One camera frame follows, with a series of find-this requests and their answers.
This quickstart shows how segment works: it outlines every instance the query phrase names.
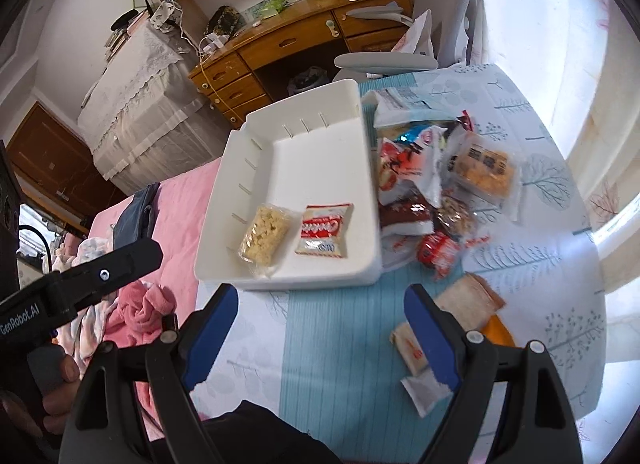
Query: white plastic tray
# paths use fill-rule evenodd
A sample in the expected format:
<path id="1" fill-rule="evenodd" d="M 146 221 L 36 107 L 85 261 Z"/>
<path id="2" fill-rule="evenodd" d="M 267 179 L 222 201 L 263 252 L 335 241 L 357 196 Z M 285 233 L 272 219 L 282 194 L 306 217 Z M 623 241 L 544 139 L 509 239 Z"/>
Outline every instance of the white plastic tray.
<path id="1" fill-rule="evenodd" d="M 232 131 L 202 227 L 195 263 L 201 281 L 240 289 L 312 289 L 366 285 L 382 272 L 378 212 L 371 183 L 358 84 L 341 80 L 271 104 Z M 308 205 L 351 202 L 347 257 L 296 254 L 300 219 L 278 249 L 270 278 L 254 277 L 238 257 L 259 204 L 302 217 Z"/>

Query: table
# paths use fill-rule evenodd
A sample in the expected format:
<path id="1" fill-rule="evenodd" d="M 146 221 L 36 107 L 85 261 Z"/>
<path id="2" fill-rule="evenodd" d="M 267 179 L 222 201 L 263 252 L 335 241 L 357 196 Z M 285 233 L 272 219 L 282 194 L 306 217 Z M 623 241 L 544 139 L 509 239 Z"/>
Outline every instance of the table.
<path id="1" fill-rule="evenodd" d="M 290 78 L 311 66 L 326 69 L 332 80 L 334 58 L 343 53 L 391 51 L 406 26 L 391 20 L 365 20 L 347 15 L 356 8 L 394 2 L 404 15 L 412 0 L 301 0 L 282 13 L 248 27 L 207 58 L 189 77 L 239 129 L 249 112 L 288 96 Z"/>
<path id="2" fill-rule="evenodd" d="M 404 319 L 402 297 L 420 282 L 432 297 L 464 271 L 481 274 L 505 299 L 499 313 L 517 345 L 543 341 L 577 418 L 598 402 L 605 362 L 604 290 L 583 201 L 571 174 L 529 102 L 496 66 L 450 67 L 374 80 L 360 86 L 420 86 L 456 112 L 467 110 L 478 133 L 520 152 L 524 192 L 513 223 L 500 209 L 471 206 L 491 231 L 468 250 L 454 274 L 433 282 L 419 263 L 385 273 L 367 287 L 240 292 L 236 323 L 197 409 L 220 415 L 244 399 L 258 402 L 341 459 L 415 462 L 445 414 L 444 399 L 424 419 L 400 384 L 409 372 L 389 343 Z M 372 108 L 364 108 L 372 123 Z M 375 137 L 371 131 L 372 146 Z M 215 289 L 202 284 L 197 307 Z M 494 388 L 474 455 L 486 455 L 504 388 Z"/>

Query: blue gripper pad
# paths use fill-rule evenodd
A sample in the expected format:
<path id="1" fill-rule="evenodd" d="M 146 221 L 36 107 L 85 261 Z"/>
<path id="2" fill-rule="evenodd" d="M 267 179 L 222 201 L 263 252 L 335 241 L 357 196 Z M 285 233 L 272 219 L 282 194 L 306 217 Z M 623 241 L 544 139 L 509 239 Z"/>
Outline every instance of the blue gripper pad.
<path id="1" fill-rule="evenodd" d="M 436 379 L 455 392 L 461 381 L 456 368 L 455 351 L 413 285 L 407 287 L 404 292 L 404 315 Z"/>
<path id="2" fill-rule="evenodd" d="M 185 345 L 180 347 L 184 351 L 178 351 L 185 361 L 182 383 L 189 392 L 209 376 L 237 314 L 238 292 L 233 285 L 222 284 L 204 309 L 192 313 L 193 319 L 188 317 L 182 326 L 189 332 L 185 333 Z"/>

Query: desk drawer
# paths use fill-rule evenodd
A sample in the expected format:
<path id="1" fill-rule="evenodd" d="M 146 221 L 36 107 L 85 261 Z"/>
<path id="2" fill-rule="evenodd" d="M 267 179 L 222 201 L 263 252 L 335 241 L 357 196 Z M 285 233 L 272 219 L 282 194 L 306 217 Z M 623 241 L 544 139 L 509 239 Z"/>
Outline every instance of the desk drawer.
<path id="1" fill-rule="evenodd" d="M 239 129 L 242 126 L 242 123 L 244 123 L 244 121 L 246 120 L 246 115 L 249 114 L 249 112 L 261 109 L 262 107 L 266 107 L 270 104 L 271 98 L 269 98 L 269 96 L 267 96 L 266 94 L 263 94 L 262 96 L 258 96 L 258 98 L 249 100 L 248 102 L 234 108 L 235 113 L 228 110 L 226 112 L 223 112 L 222 114 L 224 114 L 225 118 L 229 120 L 229 123 L 231 123 L 231 126 L 233 128 Z"/>
<path id="2" fill-rule="evenodd" d="M 213 84 L 213 88 L 209 86 L 209 82 L 207 82 L 202 71 L 198 71 L 198 74 L 191 78 L 191 81 L 196 85 L 198 92 L 208 96 L 213 92 L 213 89 L 218 90 L 248 74 L 249 69 L 236 53 L 231 53 L 207 67 L 205 72 L 209 81 Z"/>
<path id="3" fill-rule="evenodd" d="M 397 2 L 398 5 L 403 9 L 404 15 L 408 17 L 412 16 L 414 8 L 411 4 L 411 0 L 366 0 L 362 2 L 356 2 L 355 4 L 349 4 L 348 6 L 344 6 L 334 10 L 335 19 L 338 22 L 338 26 L 340 27 L 342 34 L 345 37 L 354 37 L 363 33 L 386 30 L 389 28 L 398 28 L 401 26 L 406 29 L 406 25 L 401 24 L 400 22 L 395 22 L 393 20 L 365 20 L 347 16 L 347 12 L 354 9 L 374 6 L 386 6 L 393 1 Z"/>
<path id="4" fill-rule="evenodd" d="M 253 74 L 247 74 L 240 78 L 240 80 L 224 86 L 218 91 L 217 95 L 211 94 L 209 99 L 221 112 L 226 112 L 229 110 L 229 107 L 235 108 L 251 99 L 258 98 L 258 96 L 262 94 L 264 94 L 264 89 L 256 77 Z"/>
<path id="5" fill-rule="evenodd" d="M 373 33 L 347 38 L 346 42 L 350 53 L 391 51 L 408 29 L 407 26 L 402 26 L 401 28 L 374 31 Z"/>
<path id="6" fill-rule="evenodd" d="M 328 20 L 334 18 L 326 12 L 284 26 L 241 48 L 240 56 L 251 69 L 258 69 L 298 51 L 337 40 L 339 35 L 332 36 L 326 25 Z"/>

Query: wooden desk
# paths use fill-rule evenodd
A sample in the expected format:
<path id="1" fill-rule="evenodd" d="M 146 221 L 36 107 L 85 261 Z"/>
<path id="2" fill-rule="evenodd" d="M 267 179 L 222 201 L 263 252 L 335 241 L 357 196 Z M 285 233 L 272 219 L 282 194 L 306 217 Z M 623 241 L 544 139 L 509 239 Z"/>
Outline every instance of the wooden desk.
<path id="1" fill-rule="evenodd" d="M 389 20 L 348 17 L 350 10 L 395 1 L 412 15 L 412 0 L 302 0 L 256 28 L 248 27 L 190 73 L 199 92 L 234 128 L 249 112 L 286 98 L 292 76 L 311 66 L 332 78 L 342 53 L 390 51 L 407 27 Z"/>

